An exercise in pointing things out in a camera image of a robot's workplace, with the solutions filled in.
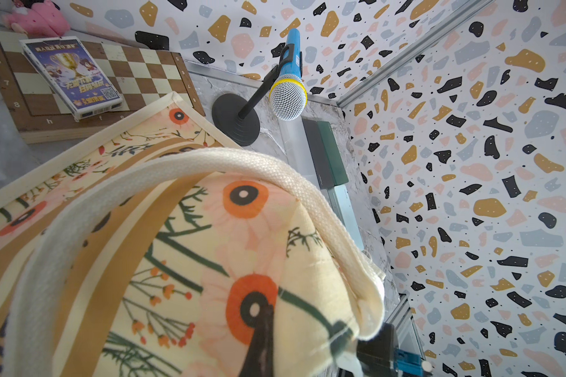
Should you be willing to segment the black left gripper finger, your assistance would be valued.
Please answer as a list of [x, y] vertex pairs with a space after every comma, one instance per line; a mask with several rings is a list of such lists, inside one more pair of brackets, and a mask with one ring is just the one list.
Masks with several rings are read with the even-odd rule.
[[243, 320], [249, 320], [253, 334], [239, 376], [274, 376], [274, 307], [266, 303], [256, 316], [249, 311], [241, 313]]

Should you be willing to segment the cream floral canvas tote bag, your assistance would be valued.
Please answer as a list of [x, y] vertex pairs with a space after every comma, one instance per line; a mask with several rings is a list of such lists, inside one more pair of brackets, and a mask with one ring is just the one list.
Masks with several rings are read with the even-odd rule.
[[322, 193], [170, 93], [0, 189], [0, 376], [274, 376], [385, 321], [382, 272]]

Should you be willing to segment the dark green pencil case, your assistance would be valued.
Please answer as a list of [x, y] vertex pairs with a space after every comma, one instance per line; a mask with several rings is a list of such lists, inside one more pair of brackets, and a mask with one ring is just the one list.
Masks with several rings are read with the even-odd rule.
[[345, 185], [349, 182], [349, 179], [332, 128], [327, 122], [318, 121], [317, 124], [325, 148], [325, 154], [330, 165], [334, 185]]

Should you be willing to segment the black microphone stand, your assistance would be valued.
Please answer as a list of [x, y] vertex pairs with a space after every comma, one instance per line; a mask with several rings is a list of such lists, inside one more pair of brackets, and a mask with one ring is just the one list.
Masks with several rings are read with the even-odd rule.
[[278, 64], [270, 70], [249, 100], [237, 94], [223, 94], [212, 105], [213, 123], [239, 146], [249, 146], [259, 137], [260, 121], [255, 107], [273, 87], [284, 65], [293, 62], [295, 49], [293, 44], [286, 44]]

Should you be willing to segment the blue toy microphone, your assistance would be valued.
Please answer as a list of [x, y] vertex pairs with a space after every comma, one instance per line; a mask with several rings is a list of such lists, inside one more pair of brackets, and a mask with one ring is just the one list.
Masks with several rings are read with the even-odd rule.
[[273, 113], [283, 121], [298, 118], [308, 103], [308, 92], [302, 80], [302, 64], [300, 31], [292, 28], [279, 57], [277, 78], [269, 92]]

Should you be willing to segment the wooden chess board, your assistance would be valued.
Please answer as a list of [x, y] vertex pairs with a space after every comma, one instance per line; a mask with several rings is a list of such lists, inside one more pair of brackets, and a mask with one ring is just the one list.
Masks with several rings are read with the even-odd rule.
[[205, 113], [179, 53], [84, 42], [84, 53], [45, 59], [42, 75], [25, 38], [0, 31], [0, 94], [28, 144], [89, 137], [171, 92]]

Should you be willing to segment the purple card box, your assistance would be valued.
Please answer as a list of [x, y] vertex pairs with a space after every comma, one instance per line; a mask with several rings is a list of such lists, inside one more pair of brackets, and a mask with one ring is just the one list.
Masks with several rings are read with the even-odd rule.
[[20, 45], [75, 121], [122, 108], [123, 97], [77, 37], [22, 39]]

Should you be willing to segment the small pink pig toy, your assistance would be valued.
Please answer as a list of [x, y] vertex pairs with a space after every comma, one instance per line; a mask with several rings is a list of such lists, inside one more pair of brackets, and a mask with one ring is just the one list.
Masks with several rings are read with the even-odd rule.
[[37, 1], [27, 7], [14, 6], [10, 14], [3, 15], [6, 28], [38, 37], [61, 37], [71, 30], [69, 22], [52, 1]]

